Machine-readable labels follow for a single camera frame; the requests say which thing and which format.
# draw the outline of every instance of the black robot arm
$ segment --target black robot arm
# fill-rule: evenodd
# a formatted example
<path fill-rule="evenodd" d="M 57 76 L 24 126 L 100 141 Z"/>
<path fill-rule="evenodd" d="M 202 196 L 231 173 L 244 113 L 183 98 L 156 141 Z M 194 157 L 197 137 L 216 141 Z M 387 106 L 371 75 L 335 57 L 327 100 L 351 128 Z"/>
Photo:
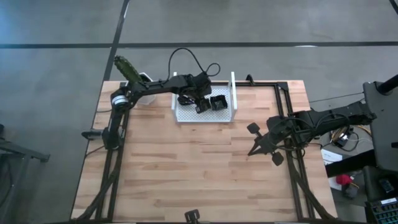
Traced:
<path fill-rule="evenodd" d="M 349 125 L 367 125 L 374 119 L 376 115 L 370 112 L 366 103 L 360 101 L 327 111 L 299 111 L 289 114 L 289 117 L 274 116 L 267 120 L 269 132 L 265 135 L 259 132 L 256 123 L 248 126 L 248 130 L 257 136 L 248 155 L 270 153 L 278 166 L 283 162 L 283 157 L 275 152 L 276 149 L 302 149 L 316 136 Z"/>
<path fill-rule="evenodd" d="M 112 112 L 101 137 L 106 149 L 118 149 L 121 145 L 119 127 L 126 110 L 135 106 L 142 96 L 160 93 L 174 93 L 185 95 L 196 104 L 197 113 L 208 109 L 205 96 L 211 93 L 211 81 L 208 75 L 201 73 L 197 76 L 177 75 L 167 81 L 158 82 L 129 82 L 111 94 Z"/>

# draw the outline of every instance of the wooden table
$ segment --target wooden table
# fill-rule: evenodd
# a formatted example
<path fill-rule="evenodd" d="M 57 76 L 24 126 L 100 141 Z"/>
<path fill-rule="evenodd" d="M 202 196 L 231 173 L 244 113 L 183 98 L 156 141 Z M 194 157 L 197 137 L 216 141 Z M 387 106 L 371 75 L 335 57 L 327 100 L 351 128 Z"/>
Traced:
<path fill-rule="evenodd" d="M 288 83 L 294 111 L 309 110 L 303 81 Z M 104 83 L 98 111 L 110 109 L 109 96 L 118 87 L 119 82 Z M 176 124 L 171 94 L 131 110 L 113 220 L 185 222 L 183 214 L 196 208 L 201 221 L 296 220 L 286 161 L 277 167 L 271 156 L 246 155 L 254 143 L 246 126 L 256 122 L 266 133 L 266 120 L 277 115 L 274 89 L 237 87 L 237 98 L 231 124 Z M 97 113 L 94 128 L 107 126 L 109 115 Z M 92 141 L 88 152 L 101 145 Z M 101 149 L 86 158 L 72 217 L 98 193 L 105 155 Z M 336 217 L 319 146 L 307 147 L 304 161 L 311 190 Z"/>

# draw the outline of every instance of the gray floor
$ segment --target gray floor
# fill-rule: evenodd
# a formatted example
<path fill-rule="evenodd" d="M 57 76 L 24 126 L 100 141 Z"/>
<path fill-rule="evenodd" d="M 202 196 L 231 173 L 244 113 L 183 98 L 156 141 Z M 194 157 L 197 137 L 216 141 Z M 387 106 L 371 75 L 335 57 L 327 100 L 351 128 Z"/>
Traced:
<path fill-rule="evenodd" d="M 0 44 L 111 43 L 123 0 L 5 0 Z M 120 42 L 397 41 L 398 15 L 385 0 L 131 0 Z M 119 49 L 140 72 L 167 75 L 172 49 Z M 310 101 L 357 93 L 361 84 L 398 71 L 397 47 L 274 47 L 193 49 L 203 66 L 262 80 L 304 80 Z M 68 220 L 109 49 L 0 49 L 0 123 L 6 137 L 51 153 L 33 162 L 19 197 L 19 222 Z M 179 73 L 198 73 L 179 52 Z M 111 80 L 122 80 L 113 69 Z M 361 95 L 312 103 L 342 106 Z M 360 207 L 337 202 L 339 216 L 363 220 Z"/>

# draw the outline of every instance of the table leg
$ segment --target table leg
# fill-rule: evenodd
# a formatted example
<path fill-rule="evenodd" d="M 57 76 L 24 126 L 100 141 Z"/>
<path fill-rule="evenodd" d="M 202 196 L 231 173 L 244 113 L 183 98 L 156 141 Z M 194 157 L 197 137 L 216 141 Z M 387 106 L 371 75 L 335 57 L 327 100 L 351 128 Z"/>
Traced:
<path fill-rule="evenodd" d="M 0 223 L 10 223 L 10 222 L 8 222 L 8 220 L 11 218 L 10 210 L 13 208 L 13 206 L 16 202 L 17 193 L 21 187 L 21 182 L 25 177 L 26 169 L 27 169 L 27 166 L 30 161 L 30 156 L 24 156 L 21 158 L 21 160 L 22 161 L 21 161 L 19 170 L 17 171 L 17 175 L 16 175 L 13 183 L 11 183 L 12 185 L 11 185 L 9 195 L 7 196 L 7 199 L 4 203 L 4 208 L 3 208 L 2 214 L 0 216 Z"/>
<path fill-rule="evenodd" d="M 326 173 L 328 174 L 328 177 L 334 177 L 347 172 L 360 170 L 364 166 L 376 166 L 374 149 L 343 159 L 342 161 L 326 165 Z"/>

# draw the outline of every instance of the white wire basket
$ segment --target white wire basket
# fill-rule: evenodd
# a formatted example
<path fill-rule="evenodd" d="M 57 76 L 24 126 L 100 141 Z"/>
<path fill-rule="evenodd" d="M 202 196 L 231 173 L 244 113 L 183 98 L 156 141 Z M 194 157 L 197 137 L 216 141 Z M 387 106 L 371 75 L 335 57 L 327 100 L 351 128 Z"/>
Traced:
<path fill-rule="evenodd" d="M 238 103 L 236 101 L 236 85 L 235 73 L 231 72 L 231 78 L 227 85 L 212 85 L 211 94 L 205 96 L 210 99 L 211 96 L 224 95 L 228 104 L 228 108 L 219 111 L 208 109 L 207 111 L 198 114 L 196 105 L 182 106 L 178 103 L 178 95 L 172 95 L 172 111 L 175 120 L 178 123 L 231 123 L 234 121 L 236 111 L 238 110 Z"/>

